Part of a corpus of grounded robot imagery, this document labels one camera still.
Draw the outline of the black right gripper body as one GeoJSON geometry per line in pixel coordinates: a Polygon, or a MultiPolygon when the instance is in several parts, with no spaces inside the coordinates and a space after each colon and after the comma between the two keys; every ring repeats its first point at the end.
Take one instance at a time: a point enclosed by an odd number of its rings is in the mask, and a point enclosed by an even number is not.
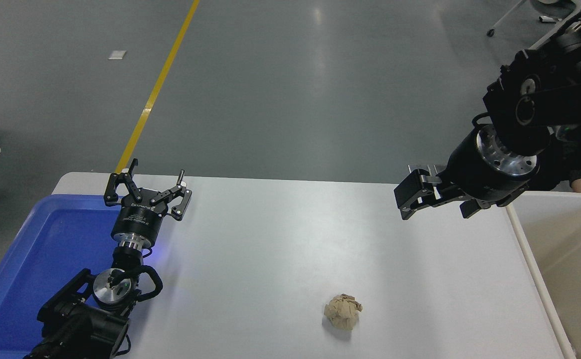
{"type": "Polygon", "coordinates": [[[450,155],[443,177],[477,200],[509,204],[530,180],[530,157],[512,152],[496,131],[472,131],[450,155]]]}

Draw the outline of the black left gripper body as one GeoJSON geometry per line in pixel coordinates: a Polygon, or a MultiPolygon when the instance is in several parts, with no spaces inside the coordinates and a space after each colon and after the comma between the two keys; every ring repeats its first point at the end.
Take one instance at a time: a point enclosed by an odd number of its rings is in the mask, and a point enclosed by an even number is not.
{"type": "Polygon", "coordinates": [[[133,194],[125,195],[121,200],[121,210],[111,232],[113,240],[125,241],[124,236],[139,236],[144,246],[154,246],[160,232],[161,223],[167,213],[164,202],[151,204],[150,200],[158,195],[158,191],[143,188],[140,190],[142,201],[135,202],[133,194]]]}

